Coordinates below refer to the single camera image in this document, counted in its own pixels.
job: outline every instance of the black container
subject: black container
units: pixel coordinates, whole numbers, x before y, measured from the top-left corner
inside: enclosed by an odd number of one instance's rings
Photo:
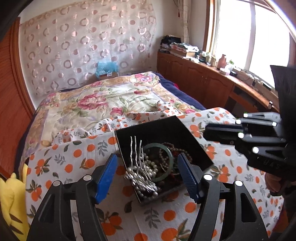
[[[192,164],[198,165],[203,171],[213,165],[213,162],[200,144],[176,116],[120,129],[115,131],[115,135],[126,168],[131,165],[131,136],[133,138],[133,146],[135,145],[134,136],[136,136],[137,147],[139,147],[140,140],[142,140],[143,147],[149,143],[155,142],[168,142],[174,144],[175,148],[186,150],[192,157]],[[155,155],[155,158],[159,159],[157,148],[152,155]],[[184,187],[180,175],[175,177],[168,176],[165,180],[165,185],[161,187],[162,192],[153,200],[163,198],[169,193]],[[144,199],[141,200],[137,193],[136,196],[140,204],[147,204],[151,202]]]

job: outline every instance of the window pane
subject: window pane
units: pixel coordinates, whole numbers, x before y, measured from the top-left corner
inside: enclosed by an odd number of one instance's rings
[[[251,33],[250,4],[237,0],[220,0],[219,32],[216,59],[222,54],[227,61],[244,68],[249,50]]]
[[[289,30],[275,13],[255,6],[256,35],[250,71],[274,87],[270,65],[287,66],[289,61]]]

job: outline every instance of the bed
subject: bed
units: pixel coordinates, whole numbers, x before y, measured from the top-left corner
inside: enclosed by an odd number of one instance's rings
[[[91,174],[96,166],[103,165],[110,153],[119,152],[114,130],[171,115],[178,116],[212,159],[214,165],[208,173],[222,182],[244,181],[270,235],[283,199],[270,196],[264,172],[247,166],[246,158],[233,146],[208,142],[202,136],[207,123],[234,123],[235,118],[222,108],[205,110],[172,82],[153,72],[98,81],[68,92],[50,94],[42,101],[28,130],[19,167],[21,170],[28,161],[28,222],[32,222],[53,181],[75,182]],[[186,240],[199,210],[186,189],[140,207],[130,182],[123,179],[121,159],[118,164],[109,195],[97,206],[108,240],[137,240],[139,237]],[[77,240],[82,240],[75,203],[71,208],[75,235]],[[222,201],[213,240],[219,239],[223,208]],[[149,215],[155,215],[153,220],[156,221],[150,222]]]

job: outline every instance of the yellow plush toy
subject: yellow plush toy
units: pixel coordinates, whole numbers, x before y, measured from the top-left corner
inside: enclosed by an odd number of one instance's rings
[[[28,166],[22,170],[23,181],[15,173],[4,182],[0,178],[0,204],[4,220],[20,241],[26,241],[29,225],[26,215],[25,183]]]

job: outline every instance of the wall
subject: wall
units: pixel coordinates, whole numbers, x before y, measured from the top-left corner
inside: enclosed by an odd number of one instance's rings
[[[75,0],[34,0],[30,5],[28,5],[20,14],[21,23],[24,23],[31,18],[44,13],[46,11],[52,10],[63,5],[67,5]],[[156,70],[157,63],[157,50],[159,48],[160,41],[164,35],[172,34],[179,36],[181,30],[181,23],[178,18],[178,7],[174,4],[173,0],[151,0],[156,15],[156,31],[154,35],[155,44],[151,46],[150,53],[153,62],[152,69]],[[33,100],[35,108],[39,105],[40,100],[36,100],[36,97],[30,97]]]
[[[190,44],[202,49],[205,36],[207,0],[192,0],[189,20]]]

